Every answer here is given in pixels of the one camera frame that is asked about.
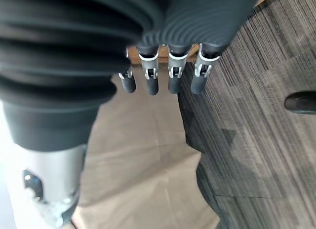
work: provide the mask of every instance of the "brown paper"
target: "brown paper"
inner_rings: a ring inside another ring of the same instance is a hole
[[[186,144],[166,66],[150,96],[140,68],[137,89],[118,91],[99,111],[73,221],[78,229],[214,229],[219,218],[197,186],[200,153]]]

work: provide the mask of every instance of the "gray striped carpet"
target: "gray striped carpet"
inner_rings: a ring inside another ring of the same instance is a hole
[[[316,0],[257,7],[202,95],[190,93],[193,69],[179,103],[218,228],[316,229],[316,116],[283,107],[288,94],[316,89]]]

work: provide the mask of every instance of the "black robotic finger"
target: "black robotic finger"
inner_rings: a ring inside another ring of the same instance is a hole
[[[222,51],[222,47],[214,49],[208,44],[200,44],[194,76],[191,83],[191,91],[194,94],[200,94],[203,92],[207,78],[211,74],[215,63],[220,58]]]
[[[128,93],[135,92],[135,90],[136,90],[136,83],[135,83],[134,76],[132,76],[131,78],[126,77],[126,78],[121,79],[121,80],[122,80],[123,88],[124,88],[124,90],[126,92],[128,92]]]
[[[191,83],[191,91],[194,94],[201,94],[205,89],[206,81],[207,78],[203,76],[197,77],[194,75]]]
[[[155,96],[159,92],[158,78],[150,77],[146,81],[148,93]]]
[[[169,78],[168,89],[171,94],[178,94],[180,92],[181,79],[177,77]]]
[[[126,73],[119,73],[120,80],[122,81],[122,85],[124,90],[127,93],[133,93],[136,90],[135,78],[132,70],[128,70]]]
[[[168,70],[169,70],[169,92],[178,94],[180,92],[181,76],[186,65],[191,45],[169,45]]]

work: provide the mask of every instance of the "robotic hand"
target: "robotic hand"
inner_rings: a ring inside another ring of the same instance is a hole
[[[169,45],[169,90],[179,92],[192,44],[201,43],[192,91],[257,0],[0,0],[0,98],[11,136],[26,153],[25,190],[54,227],[78,203],[91,127],[116,88],[136,89],[126,47],[137,45],[151,95],[158,46]]]

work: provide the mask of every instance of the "silver joint bracket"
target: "silver joint bracket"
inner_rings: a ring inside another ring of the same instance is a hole
[[[129,57],[129,55],[128,55],[128,47],[126,48],[125,54],[126,54],[126,57],[128,58]]]
[[[195,64],[195,76],[196,77],[200,77],[201,75],[203,75],[204,78],[207,78],[209,76],[209,74],[211,73],[215,62],[221,57],[221,56],[217,56],[215,58],[205,58],[202,55],[202,46],[203,44],[199,45],[199,50],[198,50],[198,55],[197,55],[197,61]]]
[[[139,55],[139,58],[142,62],[143,71],[147,80],[149,80],[150,78],[157,79],[158,77],[158,56],[159,52],[157,52],[157,54],[152,58],[145,58],[141,54]]]
[[[127,78],[132,78],[133,77],[133,69],[132,66],[127,70],[126,73],[119,73],[118,76],[120,77],[120,79],[125,79]]]
[[[169,52],[169,59],[168,59],[168,70],[169,70],[169,76],[170,78],[173,78],[174,76],[177,76],[177,78],[181,78],[184,67],[187,62],[188,54],[177,57],[172,55]]]

